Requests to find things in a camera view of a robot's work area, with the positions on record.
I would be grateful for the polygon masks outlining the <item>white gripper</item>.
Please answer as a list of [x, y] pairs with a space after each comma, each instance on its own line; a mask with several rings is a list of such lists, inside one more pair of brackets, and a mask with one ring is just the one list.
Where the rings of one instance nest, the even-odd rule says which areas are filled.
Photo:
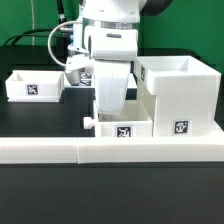
[[99, 114], [119, 114], [125, 103], [131, 62], [137, 58], [138, 31], [88, 25], [84, 45], [95, 76], [95, 100]]

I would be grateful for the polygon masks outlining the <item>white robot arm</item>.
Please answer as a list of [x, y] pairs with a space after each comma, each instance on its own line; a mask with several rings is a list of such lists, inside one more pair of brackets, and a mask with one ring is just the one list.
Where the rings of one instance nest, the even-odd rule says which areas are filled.
[[95, 104], [100, 114], [118, 114], [125, 103], [131, 63], [138, 54], [142, 15], [157, 16], [173, 0], [80, 0], [80, 45], [68, 57], [65, 71], [84, 69], [95, 78]]

